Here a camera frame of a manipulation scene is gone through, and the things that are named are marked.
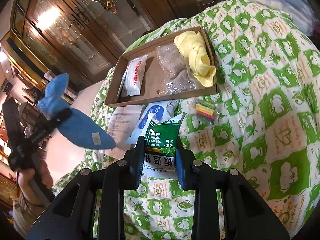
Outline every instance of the green medicine packet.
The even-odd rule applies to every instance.
[[[186,113],[179,114],[165,122],[150,121],[145,140],[143,173],[156,178],[176,179],[174,158],[180,125]]]

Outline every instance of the cardboard tray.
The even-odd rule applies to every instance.
[[[207,54],[210,59],[210,63],[212,64],[214,62],[212,51],[210,49],[207,35],[201,26],[189,28],[186,30],[166,35],[164,37],[150,41],[142,46],[139,46],[120,56],[116,64],[116,69],[112,77],[105,104],[112,108],[116,108],[118,106],[142,105],[163,100],[190,98],[202,95],[216,94],[216,85],[208,88],[203,87],[201,89],[189,90],[175,94],[161,94],[161,91],[165,91],[167,88],[164,79],[167,77],[168,73],[163,71],[159,64],[156,55],[156,47],[173,43],[174,38],[185,31],[195,31],[196,33],[201,33],[206,44]],[[119,97],[117,99],[121,79],[127,68],[128,62],[145,54],[148,54],[148,58],[145,68],[145,74],[142,80],[141,94],[139,96]]]

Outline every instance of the green and white bedsheet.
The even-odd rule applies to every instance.
[[[181,100],[184,147],[212,168],[238,168],[294,236],[319,200],[320,54],[281,11],[246,0],[227,0],[190,19],[177,19],[137,40],[130,49],[163,35],[203,26],[216,55],[219,93],[212,127],[195,115],[195,98]],[[113,109],[104,105],[110,70],[91,118],[107,130]],[[86,150],[85,160],[55,185],[60,190],[85,167],[103,169],[115,159]],[[124,193],[127,239],[189,239],[194,192],[176,180],[142,176]],[[224,237],[221,198],[220,236]],[[97,232],[97,221],[94,233]]]

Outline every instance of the paper sheet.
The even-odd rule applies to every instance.
[[[117,107],[113,112],[107,133],[116,141],[117,147],[106,150],[105,154],[116,159],[122,159],[131,144],[124,141],[131,135],[133,128],[140,119],[143,106],[125,106]]]

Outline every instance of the metal screw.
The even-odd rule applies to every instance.
[[[88,168],[82,169],[82,170],[80,171],[80,174],[81,174],[82,176],[86,176],[86,175],[88,175],[89,173],[90,173],[90,170],[89,170]]]
[[[201,165],[202,165],[202,161],[200,161],[200,160],[194,160],[194,161],[192,162],[192,164],[193,164],[194,166],[201,166]]]
[[[237,169],[231,169],[229,172],[233,176],[237,176],[239,174],[239,171]]]
[[[119,166],[125,166],[127,164],[127,161],[126,160],[119,160],[118,161],[118,165]]]

